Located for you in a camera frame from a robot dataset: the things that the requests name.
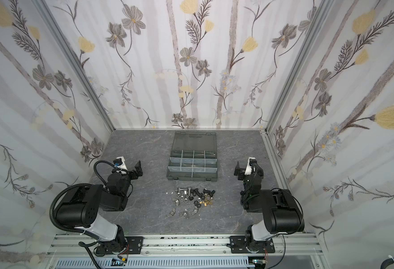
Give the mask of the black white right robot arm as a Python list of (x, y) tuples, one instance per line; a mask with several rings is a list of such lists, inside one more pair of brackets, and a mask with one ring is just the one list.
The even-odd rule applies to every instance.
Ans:
[(243, 182), (240, 204), (247, 213), (261, 213), (262, 221), (248, 226), (244, 236), (231, 236), (232, 253), (274, 253), (273, 238), (303, 232), (301, 206), (287, 189), (262, 189), (264, 171), (254, 158), (245, 168), (236, 165), (234, 175)]

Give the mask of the brass wing nut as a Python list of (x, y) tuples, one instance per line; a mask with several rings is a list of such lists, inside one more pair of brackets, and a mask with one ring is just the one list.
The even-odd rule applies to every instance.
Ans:
[(212, 199), (205, 199), (205, 200), (200, 201), (200, 204), (202, 206), (212, 205), (213, 204), (213, 200)]

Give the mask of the aluminium front rail frame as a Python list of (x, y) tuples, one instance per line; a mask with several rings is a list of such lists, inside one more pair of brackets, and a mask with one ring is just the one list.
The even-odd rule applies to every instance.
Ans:
[(329, 265), (323, 248), (312, 233), (279, 235), (273, 238), (275, 253), (272, 254), (232, 254), (230, 236), (243, 234), (127, 234), (143, 236), (141, 254), (124, 254), (125, 257), (261, 257), (274, 258), (278, 263), (281, 257), (310, 257), (315, 269), (327, 269)]

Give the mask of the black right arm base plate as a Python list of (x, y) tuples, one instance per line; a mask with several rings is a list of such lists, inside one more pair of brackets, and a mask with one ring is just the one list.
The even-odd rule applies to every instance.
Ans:
[(275, 247), (272, 239), (255, 241), (252, 237), (230, 236), (227, 244), (232, 254), (272, 254)]

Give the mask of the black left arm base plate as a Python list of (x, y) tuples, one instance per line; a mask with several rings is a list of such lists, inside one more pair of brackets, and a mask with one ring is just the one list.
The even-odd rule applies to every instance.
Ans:
[(127, 236), (127, 246), (123, 254), (141, 254), (143, 247), (143, 236)]

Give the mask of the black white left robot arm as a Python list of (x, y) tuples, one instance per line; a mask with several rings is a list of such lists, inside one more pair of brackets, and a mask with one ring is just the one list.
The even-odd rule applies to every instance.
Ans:
[(140, 161), (128, 169), (125, 159), (96, 161), (93, 165), (100, 184), (78, 183), (62, 190), (49, 208), (52, 224), (65, 232), (90, 236), (93, 243), (82, 243), (90, 255), (140, 254), (143, 237), (126, 236), (123, 228), (100, 215), (99, 211), (122, 212), (133, 192), (132, 181), (143, 175)]

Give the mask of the green plastic organizer box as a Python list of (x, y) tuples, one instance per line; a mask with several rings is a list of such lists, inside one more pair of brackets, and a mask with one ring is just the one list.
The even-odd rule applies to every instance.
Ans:
[(168, 180), (216, 182), (217, 135), (214, 132), (175, 132), (166, 177)]

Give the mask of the silver hex nut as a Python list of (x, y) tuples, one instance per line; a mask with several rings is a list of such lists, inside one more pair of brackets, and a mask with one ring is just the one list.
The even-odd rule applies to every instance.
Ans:
[(192, 215), (196, 215), (199, 212), (199, 209), (196, 207), (193, 209), (193, 211), (191, 212)]

